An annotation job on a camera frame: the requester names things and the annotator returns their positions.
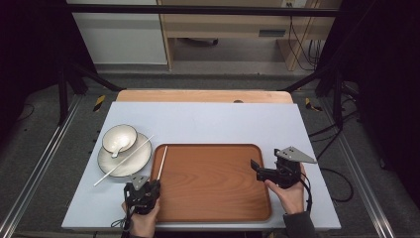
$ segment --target brown tray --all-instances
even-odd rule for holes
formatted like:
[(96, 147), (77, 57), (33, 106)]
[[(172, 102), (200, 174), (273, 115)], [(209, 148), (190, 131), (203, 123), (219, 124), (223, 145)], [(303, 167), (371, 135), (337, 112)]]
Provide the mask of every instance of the brown tray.
[(151, 178), (160, 175), (160, 222), (263, 221), (271, 216), (267, 188), (251, 169), (263, 166), (249, 144), (168, 144), (155, 150)]

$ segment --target human hand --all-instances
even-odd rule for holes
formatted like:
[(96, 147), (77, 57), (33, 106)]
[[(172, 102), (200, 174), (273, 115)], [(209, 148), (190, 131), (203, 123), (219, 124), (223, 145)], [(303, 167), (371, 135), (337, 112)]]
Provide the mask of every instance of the human hand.
[[(301, 172), (303, 173), (302, 179), (305, 180), (304, 175), (306, 175), (305, 169), (303, 165), (300, 164)], [(283, 189), (274, 182), (270, 180), (265, 180), (264, 184), (271, 189), (280, 199), (281, 205), (284, 208), (284, 211), (287, 214), (294, 214), (300, 213), (304, 211), (304, 204), (303, 204), (303, 184), (302, 182), (297, 182), (293, 186)]]
[[(127, 209), (126, 202), (121, 204), (125, 212)], [(155, 208), (151, 210), (151, 212), (147, 215), (140, 215), (134, 213), (132, 216), (132, 227), (130, 229), (130, 234), (134, 236), (140, 237), (154, 237), (155, 236), (155, 226), (157, 223), (158, 212), (160, 210), (160, 203), (159, 199), (157, 199), (157, 203)]]

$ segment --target chopstick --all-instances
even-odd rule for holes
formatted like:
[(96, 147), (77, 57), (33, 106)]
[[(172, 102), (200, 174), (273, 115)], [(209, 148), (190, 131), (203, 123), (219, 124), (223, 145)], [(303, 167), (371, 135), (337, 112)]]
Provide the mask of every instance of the chopstick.
[(166, 158), (167, 146), (164, 147), (163, 158), (161, 159), (160, 169), (158, 169), (157, 180), (160, 179), (161, 169), (163, 168), (164, 158)]
[(150, 136), (139, 148), (137, 148), (132, 154), (130, 154), (128, 157), (126, 157), (126, 159), (124, 159), (123, 161), (120, 162), (120, 164), (118, 164), (114, 169), (112, 169), (110, 172), (108, 172), (104, 177), (102, 177), (102, 179), (100, 179), (99, 181), (97, 181), (94, 186), (96, 186), (97, 184), (99, 184), (99, 182), (101, 182), (102, 180), (104, 180), (106, 177), (108, 177), (109, 175), (111, 175), (111, 173), (113, 173), (115, 170), (117, 170), (121, 165), (123, 165), (124, 162), (126, 162), (129, 158), (131, 158), (145, 143), (147, 143), (154, 135)]

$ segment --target white plate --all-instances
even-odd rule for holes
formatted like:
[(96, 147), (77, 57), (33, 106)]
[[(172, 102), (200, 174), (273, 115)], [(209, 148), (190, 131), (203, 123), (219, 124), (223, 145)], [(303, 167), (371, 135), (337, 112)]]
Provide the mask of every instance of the white plate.
[[(112, 158), (112, 153), (103, 147), (99, 150), (98, 165), (103, 173), (107, 174), (120, 164), (124, 159), (135, 152), (148, 138), (138, 133), (135, 144), (125, 152), (118, 154), (117, 158)], [(141, 170), (149, 161), (152, 155), (152, 143), (147, 141), (139, 150), (137, 150), (131, 158), (124, 162), (119, 168), (113, 171), (111, 177), (126, 177), (135, 174)]]

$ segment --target floor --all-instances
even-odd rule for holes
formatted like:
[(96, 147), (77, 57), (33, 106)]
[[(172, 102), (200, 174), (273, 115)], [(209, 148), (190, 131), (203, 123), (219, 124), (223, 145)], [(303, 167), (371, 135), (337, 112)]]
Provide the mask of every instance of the floor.
[[(287, 71), (274, 40), (226, 39), (210, 47), (179, 40), (172, 70), (142, 66), (139, 73), (132, 67), (104, 67), (101, 75), (128, 88), (278, 90), (311, 72), (306, 70), (311, 65), (305, 63), (305, 58), (299, 61), (305, 69)], [(318, 98), (314, 93), (316, 83), (313, 81), (292, 93), (308, 135), (334, 123), (331, 98)], [(86, 95), (73, 97), (71, 90), (68, 93), (77, 109), (60, 131), (63, 135), (55, 134), (59, 105), (57, 88), (52, 86), (28, 97), (22, 118), (9, 135), (10, 143), (0, 150), (0, 217), (16, 222), (11, 227), (15, 237), (93, 236), (60, 228), (107, 109), (117, 95), (90, 79), (86, 79), (86, 84), (89, 86)], [(105, 95), (106, 99), (100, 110), (93, 112), (99, 95)], [(310, 99), (314, 108), (306, 107), (306, 99)], [(310, 137), (342, 223), (342, 229), (321, 235), (420, 237), (420, 212), (396, 174), (380, 167), (380, 157), (359, 114), (353, 114), (357, 110), (354, 100), (344, 95), (342, 107), (343, 114), (350, 116), (335, 140), (336, 129)], [(57, 147), (48, 150), (51, 138), (58, 138)], [(28, 197), (29, 201), (22, 202), (22, 197)], [(9, 211), (19, 214), (11, 217)], [(96, 235), (110, 236), (102, 232)]]

